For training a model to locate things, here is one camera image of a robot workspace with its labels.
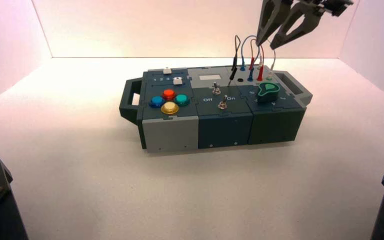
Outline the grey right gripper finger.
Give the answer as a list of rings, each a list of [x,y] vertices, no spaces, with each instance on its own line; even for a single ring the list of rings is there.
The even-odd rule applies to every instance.
[[[256,45],[262,45],[288,17],[291,0],[264,0],[256,33]]]
[[[321,20],[322,13],[319,12],[318,6],[310,6],[303,1],[296,3],[287,13],[280,29],[275,34],[270,47],[275,50],[289,42],[292,42],[310,32],[312,32]],[[295,22],[303,16],[302,23],[294,30],[288,33]]]

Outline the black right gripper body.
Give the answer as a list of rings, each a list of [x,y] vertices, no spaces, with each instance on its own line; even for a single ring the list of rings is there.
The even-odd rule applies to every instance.
[[[321,17],[325,12],[339,17],[347,7],[353,5],[352,0],[299,0],[291,8],[291,15],[314,15]]]

